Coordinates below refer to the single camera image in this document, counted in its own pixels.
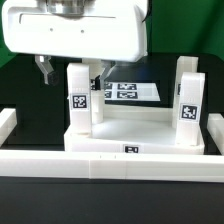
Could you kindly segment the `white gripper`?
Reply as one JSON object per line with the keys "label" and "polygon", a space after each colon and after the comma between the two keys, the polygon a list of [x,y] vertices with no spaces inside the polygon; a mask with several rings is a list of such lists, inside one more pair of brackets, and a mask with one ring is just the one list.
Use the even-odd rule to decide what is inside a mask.
{"label": "white gripper", "polygon": [[36,55],[46,85],[59,82],[50,56],[101,59],[94,81],[103,90],[114,61],[147,55],[147,13],[148,0],[5,0],[3,37],[10,51]]}

